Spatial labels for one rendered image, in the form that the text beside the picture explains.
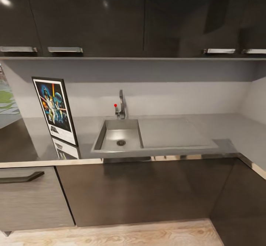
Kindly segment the poster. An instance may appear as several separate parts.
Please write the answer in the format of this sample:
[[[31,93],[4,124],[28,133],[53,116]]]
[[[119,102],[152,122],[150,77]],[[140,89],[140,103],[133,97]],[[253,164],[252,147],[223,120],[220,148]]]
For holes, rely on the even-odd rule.
[[[31,77],[50,135],[79,147],[64,79]]]

